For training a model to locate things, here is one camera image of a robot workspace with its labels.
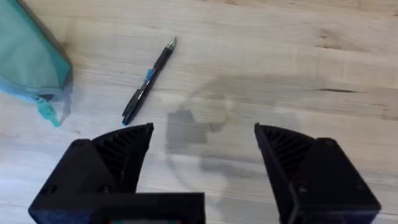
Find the screw hole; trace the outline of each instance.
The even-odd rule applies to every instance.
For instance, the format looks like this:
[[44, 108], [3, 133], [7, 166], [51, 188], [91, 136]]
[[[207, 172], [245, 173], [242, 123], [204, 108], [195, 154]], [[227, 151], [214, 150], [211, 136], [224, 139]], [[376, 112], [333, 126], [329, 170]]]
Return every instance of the screw hole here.
[[98, 188], [98, 193], [109, 194], [112, 191], [112, 187], [108, 185], [104, 185]]
[[43, 196], [50, 196], [57, 191], [58, 187], [56, 185], [48, 185], [45, 186], [41, 191], [40, 194]]

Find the wood grain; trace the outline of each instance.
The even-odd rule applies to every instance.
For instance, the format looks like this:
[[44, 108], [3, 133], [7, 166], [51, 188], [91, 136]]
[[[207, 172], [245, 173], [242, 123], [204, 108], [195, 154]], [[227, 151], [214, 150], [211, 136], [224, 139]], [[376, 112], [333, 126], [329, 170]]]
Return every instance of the wood grain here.
[[132, 123], [153, 122], [140, 192], [206, 192], [208, 223], [278, 223], [254, 123], [335, 138], [398, 222], [394, 0], [26, 0], [73, 62], [52, 102], [0, 95], [0, 222], [27, 207], [77, 138], [121, 127], [164, 45], [170, 62]]

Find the pen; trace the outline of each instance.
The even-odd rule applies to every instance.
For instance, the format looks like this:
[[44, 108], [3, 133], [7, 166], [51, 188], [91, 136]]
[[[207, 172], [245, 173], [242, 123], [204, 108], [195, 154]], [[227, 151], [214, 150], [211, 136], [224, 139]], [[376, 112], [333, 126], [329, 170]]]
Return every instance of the pen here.
[[123, 111], [123, 124], [128, 125], [134, 117], [137, 115], [141, 106], [144, 104], [145, 99], [147, 98], [150, 90], [154, 86], [156, 78], [159, 76], [159, 73], [164, 68], [166, 62], [170, 58], [171, 54], [174, 51], [175, 44], [177, 43], [177, 38], [174, 37], [169, 44], [163, 49], [163, 52], [157, 59], [154, 67], [149, 70], [147, 74], [144, 84], [140, 89], [136, 90], [135, 94], [131, 97], [129, 103]]

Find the teal pouch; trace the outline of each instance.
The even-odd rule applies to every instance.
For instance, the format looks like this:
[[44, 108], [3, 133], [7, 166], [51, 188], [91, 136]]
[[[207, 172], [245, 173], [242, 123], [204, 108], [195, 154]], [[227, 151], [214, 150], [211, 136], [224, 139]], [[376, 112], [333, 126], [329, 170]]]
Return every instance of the teal pouch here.
[[0, 0], [0, 90], [35, 103], [44, 119], [60, 126], [42, 96], [61, 93], [69, 71], [17, 0]]

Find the black plastic part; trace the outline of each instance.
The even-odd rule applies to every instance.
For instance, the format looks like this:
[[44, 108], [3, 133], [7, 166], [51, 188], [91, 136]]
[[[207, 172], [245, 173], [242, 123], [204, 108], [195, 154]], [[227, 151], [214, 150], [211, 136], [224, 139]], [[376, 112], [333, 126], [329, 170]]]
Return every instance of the black plastic part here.
[[154, 65], [154, 68], [156, 68], [158, 71], [161, 71], [167, 60], [170, 58], [171, 54], [173, 53], [172, 50], [168, 49], [165, 47], [162, 51], [162, 54], [159, 56], [159, 58], [156, 60], [156, 63]]
[[205, 223], [203, 193], [137, 194], [153, 124], [72, 142], [29, 207], [38, 224]]
[[281, 224], [368, 224], [381, 209], [338, 143], [256, 124]]

